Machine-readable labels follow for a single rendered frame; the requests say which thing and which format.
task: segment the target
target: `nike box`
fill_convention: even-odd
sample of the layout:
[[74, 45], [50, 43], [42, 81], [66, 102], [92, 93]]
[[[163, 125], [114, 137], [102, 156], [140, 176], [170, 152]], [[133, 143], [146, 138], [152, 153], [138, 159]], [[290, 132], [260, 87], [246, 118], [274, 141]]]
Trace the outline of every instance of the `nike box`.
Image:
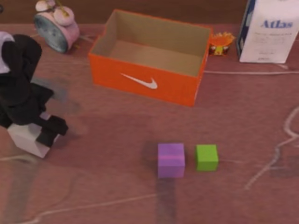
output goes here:
[[89, 52], [97, 85], [193, 106], [211, 29], [113, 11]]
[[285, 63], [299, 29], [299, 0], [249, 0], [237, 38], [240, 62]]

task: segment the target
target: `clock face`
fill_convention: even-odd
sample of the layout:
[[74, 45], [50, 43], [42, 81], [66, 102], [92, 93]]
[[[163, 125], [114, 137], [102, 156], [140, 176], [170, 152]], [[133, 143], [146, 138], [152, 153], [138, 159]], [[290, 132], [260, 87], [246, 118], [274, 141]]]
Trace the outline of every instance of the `clock face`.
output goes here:
[[68, 42], [55, 23], [42, 15], [35, 15], [34, 25], [38, 34], [45, 39], [52, 49], [59, 53], [66, 53], [68, 51]]

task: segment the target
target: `black-clothed doll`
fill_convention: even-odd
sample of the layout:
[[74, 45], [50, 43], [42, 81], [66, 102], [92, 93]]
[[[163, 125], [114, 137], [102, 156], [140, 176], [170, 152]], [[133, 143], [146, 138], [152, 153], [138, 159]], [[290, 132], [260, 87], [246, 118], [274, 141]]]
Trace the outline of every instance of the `black-clothed doll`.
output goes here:
[[0, 125], [35, 123], [43, 128], [37, 141], [51, 146], [56, 135], [65, 135], [68, 127], [56, 116], [40, 118], [53, 95], [52, 90], [31, 83], [41, 46], [29, 36], [0, 32], [0, 50]]

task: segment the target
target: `green cube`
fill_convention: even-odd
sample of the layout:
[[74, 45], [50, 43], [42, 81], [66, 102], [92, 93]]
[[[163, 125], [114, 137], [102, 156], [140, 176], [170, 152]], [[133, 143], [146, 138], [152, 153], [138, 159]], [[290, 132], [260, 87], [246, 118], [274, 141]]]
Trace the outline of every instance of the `green cube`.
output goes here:
[[196, 145], [196, 163], [198, 171], [215, 171], [218, 166], [216, 145]]

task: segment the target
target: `flour package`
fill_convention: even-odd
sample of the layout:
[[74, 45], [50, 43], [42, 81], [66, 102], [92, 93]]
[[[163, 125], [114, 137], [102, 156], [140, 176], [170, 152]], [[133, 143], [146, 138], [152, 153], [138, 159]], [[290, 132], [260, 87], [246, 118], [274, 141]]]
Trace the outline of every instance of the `flour package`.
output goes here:
[[237, 38], [240, 62], [285, 63], [299, 30], [299, 0], [248, 0]]

